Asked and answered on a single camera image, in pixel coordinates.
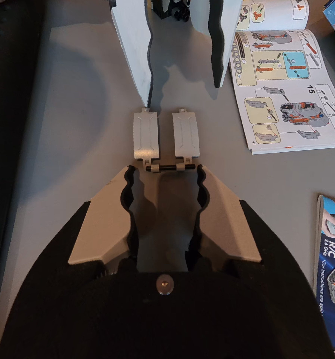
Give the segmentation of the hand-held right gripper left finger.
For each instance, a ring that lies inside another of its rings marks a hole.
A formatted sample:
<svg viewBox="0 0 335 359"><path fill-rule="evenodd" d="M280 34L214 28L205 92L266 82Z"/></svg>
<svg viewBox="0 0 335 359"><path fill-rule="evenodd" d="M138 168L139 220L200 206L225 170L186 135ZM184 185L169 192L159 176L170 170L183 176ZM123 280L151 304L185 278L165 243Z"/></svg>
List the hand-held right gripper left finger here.
<svg viewBox="0 0 335 359"><path fill-rule="evenodd" d="M130 206L134 201L135 167L124 167L90 201L68 263L100 261L107 267L118 260L137 261L139 238Z"/></svg>

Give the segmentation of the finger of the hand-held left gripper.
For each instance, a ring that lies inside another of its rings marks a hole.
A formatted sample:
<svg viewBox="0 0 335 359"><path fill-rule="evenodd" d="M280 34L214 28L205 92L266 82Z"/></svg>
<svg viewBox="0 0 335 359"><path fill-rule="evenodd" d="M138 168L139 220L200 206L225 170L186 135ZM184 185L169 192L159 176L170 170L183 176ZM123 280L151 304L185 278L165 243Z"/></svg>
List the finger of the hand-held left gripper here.
<svg viewBox="0 0 335 359"><path fill-rule="evenodd" d="M112 0L111 15L135 87L145 107L150 107L153 71L150 61L152 30L146 0Z"/></svg>
<svg viewBox="0 0 335 359"><path fill-rule="evenodd" d="M227 72L242 0L191 1L192 25L212 41L211 65L215 88L222 87Z"/></svg>

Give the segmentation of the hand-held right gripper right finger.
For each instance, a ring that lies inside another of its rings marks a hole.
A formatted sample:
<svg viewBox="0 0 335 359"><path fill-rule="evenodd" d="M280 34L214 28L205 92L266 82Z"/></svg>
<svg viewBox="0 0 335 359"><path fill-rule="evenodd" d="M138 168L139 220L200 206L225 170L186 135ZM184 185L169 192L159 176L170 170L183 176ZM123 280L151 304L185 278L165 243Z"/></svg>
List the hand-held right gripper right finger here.
<svg viewBox="0 0 335 359"><path fill-rule="evenodd" d="M188 247L188 266L206 257L212 267L224 267L228 260L260 263L256 246L239 197L206 166L197 167L199 186L197 212Z"/></svg>

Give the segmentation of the black axle rod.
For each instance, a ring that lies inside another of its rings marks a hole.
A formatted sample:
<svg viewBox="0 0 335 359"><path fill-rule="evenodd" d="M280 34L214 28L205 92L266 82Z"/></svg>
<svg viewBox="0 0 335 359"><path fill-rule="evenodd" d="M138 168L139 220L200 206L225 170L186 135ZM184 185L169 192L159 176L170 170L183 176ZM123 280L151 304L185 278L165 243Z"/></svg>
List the black axle rod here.
<svg viewBox="0 0 335 359"><path fill-rule="evenodd" d="M167 172L167 171L177 171L182 172L186 170L193 170L196 168L195 164L183 164L178 163L174 165L160 165L160 164L152 164L151 166L146 166L145 170L151 173L160 173L160 172Z"/></svg>

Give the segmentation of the grey curved panel piece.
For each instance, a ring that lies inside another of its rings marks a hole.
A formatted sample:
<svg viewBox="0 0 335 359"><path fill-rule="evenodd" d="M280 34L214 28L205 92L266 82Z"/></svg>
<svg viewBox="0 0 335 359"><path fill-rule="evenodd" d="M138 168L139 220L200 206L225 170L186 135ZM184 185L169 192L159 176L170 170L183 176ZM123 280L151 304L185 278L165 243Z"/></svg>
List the grey curved panel piece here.
<svg viewBox="0 0 335 359"><path fill-rule="evenodd" d="M159 126L156 112L143 108L134 113L133 119L134 158L143 161L144 170L154 159L160 159Z"/></svg>
<svg viewBox="0 0 335 359"><path fill-rule="evenodd" d="M175 157L183 159L183 163L176 165L178 172L195 169L193 158L200 156L198 126L195 113L180 108L173 113Z"/></svg>

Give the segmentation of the grey desk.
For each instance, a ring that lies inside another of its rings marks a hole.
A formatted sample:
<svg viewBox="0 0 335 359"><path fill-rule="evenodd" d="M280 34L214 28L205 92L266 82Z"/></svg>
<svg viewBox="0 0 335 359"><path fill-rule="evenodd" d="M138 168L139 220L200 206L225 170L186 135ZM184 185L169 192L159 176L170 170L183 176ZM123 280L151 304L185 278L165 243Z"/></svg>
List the grey desk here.
<svg viewBox="0 0 335 359"><path fill-rule="evenodd" d="M316 203L319 194L335 197L335 148L252 155L230 70L214 87L210 39L190 22L148 14L161 163L175 162L172 113L195 112L197 162L257 212L312 284ZM125 165L142 164L133 155L133 115L143 104L108 1L50 1L41 46L0 265L0 339L47 244Z"/></svg>

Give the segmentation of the grey orange robot model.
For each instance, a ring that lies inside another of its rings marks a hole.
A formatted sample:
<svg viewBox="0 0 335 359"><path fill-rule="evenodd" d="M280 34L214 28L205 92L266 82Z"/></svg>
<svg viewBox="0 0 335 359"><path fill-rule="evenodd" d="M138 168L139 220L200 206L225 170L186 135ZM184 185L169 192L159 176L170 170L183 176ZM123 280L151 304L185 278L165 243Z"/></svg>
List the grey orange robot model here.
<svg viewBox="0 0 335 359"><path fill-rule="evenodd" d="M151 0L151 8L161 19L171 16L177 21L187 22L190 3L190 0Z"/></svg>

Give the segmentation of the open instruction booklet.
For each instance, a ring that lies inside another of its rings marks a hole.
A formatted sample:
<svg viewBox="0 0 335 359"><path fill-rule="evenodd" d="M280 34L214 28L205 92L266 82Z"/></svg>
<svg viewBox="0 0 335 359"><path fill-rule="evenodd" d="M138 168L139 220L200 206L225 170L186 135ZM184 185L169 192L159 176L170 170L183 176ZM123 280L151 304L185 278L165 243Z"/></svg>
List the open instruction booklet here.
<svg viewBox="0 0 335 359"><path fill-rule="evenodd" d="M314 34L312 1L242 1L230 58L252 154L335 148L335 88Z"/></svg>

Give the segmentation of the blue robot kit box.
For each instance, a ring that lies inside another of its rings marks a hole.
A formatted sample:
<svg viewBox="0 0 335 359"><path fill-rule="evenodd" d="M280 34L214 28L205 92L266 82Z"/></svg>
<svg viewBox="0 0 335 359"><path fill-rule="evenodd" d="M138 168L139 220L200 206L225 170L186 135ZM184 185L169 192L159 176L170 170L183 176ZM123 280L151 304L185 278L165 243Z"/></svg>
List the blue robot kit box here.
<svg viewBox="0 0 335 359"><path fill-rule="evenodd" d="M335 199L318 197L313 291L335 351Z"/></svg>

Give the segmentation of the black perforated tray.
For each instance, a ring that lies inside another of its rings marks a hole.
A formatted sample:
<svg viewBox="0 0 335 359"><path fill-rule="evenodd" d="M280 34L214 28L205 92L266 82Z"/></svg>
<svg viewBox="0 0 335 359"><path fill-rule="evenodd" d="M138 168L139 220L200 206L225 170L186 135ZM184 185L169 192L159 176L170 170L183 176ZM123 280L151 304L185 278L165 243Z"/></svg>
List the black perforated tray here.
<svg viewBox="0 0 335 359"><path fill-rule="evenodd" d="M0 266L48 1L0 3Z"/></svg>

